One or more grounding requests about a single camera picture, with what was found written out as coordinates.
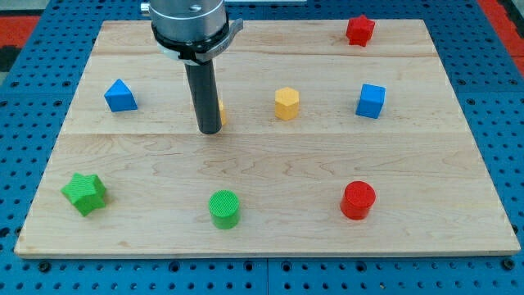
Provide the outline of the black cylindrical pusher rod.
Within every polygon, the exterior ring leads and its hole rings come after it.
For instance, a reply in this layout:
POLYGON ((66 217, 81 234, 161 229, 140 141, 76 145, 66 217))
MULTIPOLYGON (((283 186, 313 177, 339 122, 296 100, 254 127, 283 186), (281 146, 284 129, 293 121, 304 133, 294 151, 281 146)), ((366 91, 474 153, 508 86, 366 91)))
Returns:
POLYGON ((213 61, 199 66, 185 65, 185 70, 199 130, 203 134, 218 133, 222 123, 213 61))

